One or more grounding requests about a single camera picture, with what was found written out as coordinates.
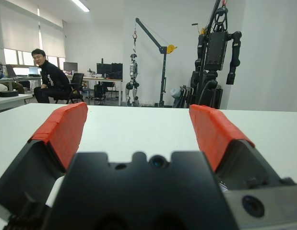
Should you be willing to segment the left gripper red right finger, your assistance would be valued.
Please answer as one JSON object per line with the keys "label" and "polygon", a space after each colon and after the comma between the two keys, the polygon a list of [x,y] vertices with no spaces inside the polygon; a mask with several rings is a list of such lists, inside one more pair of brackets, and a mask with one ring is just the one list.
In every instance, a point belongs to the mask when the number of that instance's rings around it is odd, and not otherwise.
{"label": "left gripper red right finger", "polygon": [[255,144],[220,110],[193,104],[189,114],[199,149],[230,190],[295,186],[281,178]]}

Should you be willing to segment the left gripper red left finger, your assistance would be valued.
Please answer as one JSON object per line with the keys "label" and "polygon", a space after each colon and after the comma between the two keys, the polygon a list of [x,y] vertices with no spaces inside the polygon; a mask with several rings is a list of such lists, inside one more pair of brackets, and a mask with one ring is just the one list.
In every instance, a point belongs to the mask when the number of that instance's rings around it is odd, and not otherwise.
{"label": "left gripper red left finger", "polygon": [[79,148],[87,113],[86,103],[59,107],[25,140],[0,176],[0,204],[47,201]]}

